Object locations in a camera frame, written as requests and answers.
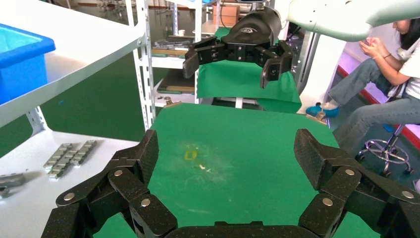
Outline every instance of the green table surface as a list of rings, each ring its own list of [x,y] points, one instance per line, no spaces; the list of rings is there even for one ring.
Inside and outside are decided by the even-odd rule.
[[[301,115],[194,104],[163,109],[152,126],[160,151],[149,189],[179,227],[296,225],[317,194],[294,156],[299,128],[337,146],[326,126]],[[96,238],[117,236],[134,237],[120,216]],[[334,237],[379,235],[348,214]]]
[[[218,38],[229,32],[219,28]],[[295,81],[290,72],[281,75],[278,81],[260,87],[262,68],[255,63],[222,60],[200,66],[197,80],[197,96],[257,98],[258,103],[267,111],[295,113],[301,101]]]

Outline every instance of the blue container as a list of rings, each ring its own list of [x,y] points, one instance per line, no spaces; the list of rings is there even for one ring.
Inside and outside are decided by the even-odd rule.
[[[0,104],[47,83],[44,54],[53,50],[48,37],[0,24]]]

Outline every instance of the person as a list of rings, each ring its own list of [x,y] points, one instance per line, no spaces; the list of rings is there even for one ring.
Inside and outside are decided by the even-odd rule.
[[[398,52],[405,54],[405,59],[393,57],[379,38],[367,38],[359,45],[371,58],[329,91],[328,103],[307,108],[311,116],[323,110],[326,117],[334,117],[338,115],[339,106],[346,104],[369,82],[385,95],[393,86],[406,84],[401,99],[360,107],[333,131],[340,148],[349,153],[360,148],[360,140],[372,125],[420,123],[420,18],[394,22],[393,28],[400,34]],[[412,53],[407,51],[410,48],[414,48]]]

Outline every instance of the hand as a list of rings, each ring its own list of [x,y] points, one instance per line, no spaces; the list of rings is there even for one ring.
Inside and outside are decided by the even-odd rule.
[[[380,48],[374,42],[371,42],[370,45],[366,45],[364,42],[359,41],[359,45],[363,53],[367,56],[372,57],[373,59],[382,56],[382,54],[380,53]]]
[[[389,55],[389,51],[387,50],[387,48],[385,47],[385,45],[383,44],[380,38],[367,37],[366,41],[369,42],[369,44],[376,44],[378,46],[379,53],[381,54],[382,57]]]

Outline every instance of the jeans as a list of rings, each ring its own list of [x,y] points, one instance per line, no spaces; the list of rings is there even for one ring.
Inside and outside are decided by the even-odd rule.
[[[364,89],[369,82],[374,83],[385,95],[391,87],[372,59],[364,61],[334,86],[330,90],[329,96],[339,105],[344,105]],[[360,140],[372,125],[418,123],[420,123],[420,99],[404,93],[403,97],[396,101],[356,109],[333,131],[333,134],[340,148],[351,152],[356,146],[361,146]]]

